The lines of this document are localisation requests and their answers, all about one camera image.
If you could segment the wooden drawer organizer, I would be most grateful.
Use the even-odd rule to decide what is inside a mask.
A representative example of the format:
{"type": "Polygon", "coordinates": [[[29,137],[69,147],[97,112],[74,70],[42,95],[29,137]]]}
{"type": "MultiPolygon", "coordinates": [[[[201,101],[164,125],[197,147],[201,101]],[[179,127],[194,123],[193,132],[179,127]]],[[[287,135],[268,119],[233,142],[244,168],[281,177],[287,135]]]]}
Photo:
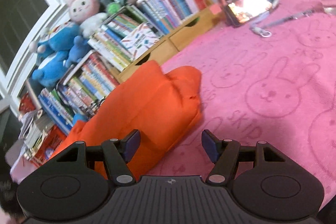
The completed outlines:
{"type": "Polygon", "coordinates": [[[154,60],[160,65],[186,48],[193,40],[214,28],[221,20],[221,8],[211,5],[190,18],[178,28],[160,38],[149,50],[133,61],[122,72],[115,73],[118,83],[126,81],[141,64],[154,60]]]}

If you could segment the pink white bunny plush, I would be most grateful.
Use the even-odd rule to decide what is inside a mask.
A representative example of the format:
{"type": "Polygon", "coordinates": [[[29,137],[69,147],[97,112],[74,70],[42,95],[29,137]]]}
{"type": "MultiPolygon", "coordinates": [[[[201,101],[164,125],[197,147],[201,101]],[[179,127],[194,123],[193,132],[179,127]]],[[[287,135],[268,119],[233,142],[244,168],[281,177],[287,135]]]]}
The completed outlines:
{"type": "Polygon", "coordinates": [[[82,36],[89,39],[108,18],[100,11],[99,0],[62,0],[68,7],[70,20],[80,26],[82,36]]]}

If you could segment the white pencil pattern box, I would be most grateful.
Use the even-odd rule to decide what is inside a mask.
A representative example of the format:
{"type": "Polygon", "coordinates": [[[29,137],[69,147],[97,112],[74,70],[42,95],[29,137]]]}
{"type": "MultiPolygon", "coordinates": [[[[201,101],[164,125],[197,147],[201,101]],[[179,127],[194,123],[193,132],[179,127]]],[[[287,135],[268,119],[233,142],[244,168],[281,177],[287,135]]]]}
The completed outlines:
{"type": "Polygon", "coordinates": [[[159,41],[159,37],[147,23],[140,24],[121,40],[122,45],[130,53],[131,61],[135,61],[159,41]]]}

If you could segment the upper red basket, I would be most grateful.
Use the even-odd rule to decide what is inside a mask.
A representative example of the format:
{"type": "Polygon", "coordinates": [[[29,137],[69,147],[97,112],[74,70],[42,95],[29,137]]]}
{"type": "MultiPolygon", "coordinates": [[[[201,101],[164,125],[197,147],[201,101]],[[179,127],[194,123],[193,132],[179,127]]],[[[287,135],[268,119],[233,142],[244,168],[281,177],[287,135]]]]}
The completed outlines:
{"type": "Polygon", "coordinates": [[[29,94],[26,93],[19,102],[19,112],[26,114],[28,112],[34,111],[36,109],[35,105],[32,102],[29,94]]]}

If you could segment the red plastic crate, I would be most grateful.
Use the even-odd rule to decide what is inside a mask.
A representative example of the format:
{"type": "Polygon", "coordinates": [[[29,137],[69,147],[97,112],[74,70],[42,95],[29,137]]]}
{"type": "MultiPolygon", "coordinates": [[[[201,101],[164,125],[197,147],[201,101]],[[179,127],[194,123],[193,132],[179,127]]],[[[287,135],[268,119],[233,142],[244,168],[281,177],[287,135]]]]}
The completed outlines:
{"type": "Polygon", "coordinates": [[[58,126],[53,125],[48,132],[43,131],[33,148],[24,153],[24,158],[33,163],[33,165],[40,167],[51,158],[66,137],[66,134],[58,126]]]}

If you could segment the green small toy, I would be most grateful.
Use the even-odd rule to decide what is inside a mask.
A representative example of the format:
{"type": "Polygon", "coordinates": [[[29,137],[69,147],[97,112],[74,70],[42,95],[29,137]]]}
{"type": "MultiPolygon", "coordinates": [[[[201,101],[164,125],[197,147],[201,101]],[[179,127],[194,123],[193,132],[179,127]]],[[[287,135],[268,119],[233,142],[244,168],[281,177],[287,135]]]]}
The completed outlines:
{"type": "Polygon", "coordinates": [[[122,8],[122,5],[118,2],[112,2],[106,5],[105,11],[109,16],[114,15],[122,8]]]}

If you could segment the blue plush toy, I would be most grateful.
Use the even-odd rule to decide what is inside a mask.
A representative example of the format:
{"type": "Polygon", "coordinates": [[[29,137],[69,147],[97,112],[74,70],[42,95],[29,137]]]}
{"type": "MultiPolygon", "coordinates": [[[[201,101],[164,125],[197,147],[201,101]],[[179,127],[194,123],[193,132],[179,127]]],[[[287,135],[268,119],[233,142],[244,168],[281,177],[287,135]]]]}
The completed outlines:
{"type": "Polygon", "coordinates": [[[45,28],[29,45],[29,51],[37,54],[38,66],[31,78],[45,88],[54,88],[70,66],[79,63],[91,49],[74,22],[45,28]]]}

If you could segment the pink patterned blanket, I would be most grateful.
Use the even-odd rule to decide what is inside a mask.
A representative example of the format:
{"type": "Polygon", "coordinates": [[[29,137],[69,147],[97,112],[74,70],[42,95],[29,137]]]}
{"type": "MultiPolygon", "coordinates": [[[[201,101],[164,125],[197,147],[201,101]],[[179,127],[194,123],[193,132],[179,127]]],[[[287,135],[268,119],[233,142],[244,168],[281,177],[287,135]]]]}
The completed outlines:
{"type": "Polygon", "coordinates": [[[201,71],[200,122],[146,174],[206,177],[201,132],[243,145],[264,140],[335,196],[335,17],[317,12],[271,28],[219,25],[160,65],[201,71]]]}

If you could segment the row of upright books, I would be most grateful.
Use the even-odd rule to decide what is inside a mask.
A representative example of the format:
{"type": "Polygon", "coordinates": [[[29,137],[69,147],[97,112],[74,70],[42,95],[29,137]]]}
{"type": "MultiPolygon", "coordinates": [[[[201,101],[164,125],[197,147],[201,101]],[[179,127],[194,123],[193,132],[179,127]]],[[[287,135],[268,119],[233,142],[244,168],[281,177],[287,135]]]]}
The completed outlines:
{"type": "Polygon", "coordinates": [[[118,85],[114,74],[133,62],[121,43],[123,38],[147,23],[160,40],[205,8],[204,0],[127,0],[88,39],[92,49],[82,60],[71,65],[54,88],[43,87],[38,96],[42,107],[68,134],[74,115],[94,116],[118,85]]]}

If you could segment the stack of papers and magazines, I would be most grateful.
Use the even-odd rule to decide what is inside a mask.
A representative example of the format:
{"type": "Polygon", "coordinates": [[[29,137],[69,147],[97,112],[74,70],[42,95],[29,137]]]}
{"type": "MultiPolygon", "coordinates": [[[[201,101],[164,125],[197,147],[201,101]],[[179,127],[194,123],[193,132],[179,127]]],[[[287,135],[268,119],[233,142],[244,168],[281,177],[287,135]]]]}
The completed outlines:
{"type": "Polygon", "coordinates": [[[27,112],[21,116],[22,127],[19,139],[27,149],[39,149],[50,130],[54,126],[54,122],[43,110],[34,110],[27,112]]]}

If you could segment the blue round ball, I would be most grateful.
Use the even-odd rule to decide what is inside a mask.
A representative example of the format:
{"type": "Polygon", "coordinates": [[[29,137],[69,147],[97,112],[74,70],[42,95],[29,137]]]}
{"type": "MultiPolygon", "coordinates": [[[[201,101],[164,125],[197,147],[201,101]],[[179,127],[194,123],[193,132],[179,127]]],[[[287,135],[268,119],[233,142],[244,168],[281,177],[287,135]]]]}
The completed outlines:
{"type": "Polygon", "coordinates": [[[73,116],[72,124],[75,125],[78,121],[87,122],[88,117],[83,114],[77,113],[73,116]]]}

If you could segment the orange puffer jacket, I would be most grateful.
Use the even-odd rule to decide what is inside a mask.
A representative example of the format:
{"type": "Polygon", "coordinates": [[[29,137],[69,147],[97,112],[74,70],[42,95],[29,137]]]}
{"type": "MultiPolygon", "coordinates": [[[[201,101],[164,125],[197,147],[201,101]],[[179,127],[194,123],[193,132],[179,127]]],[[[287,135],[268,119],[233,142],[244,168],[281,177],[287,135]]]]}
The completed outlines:
{"type": "Polygon", "coordinates": [[[191,66],[163,73],[156,61],[141,65],[107,96],[95,116],[75,123],[54,154],[75,141],[95,146],[122,139],[137,129],[141,143],[127,166],[139,178],[200,122],[201,76],[201,71],[191,66]]]}

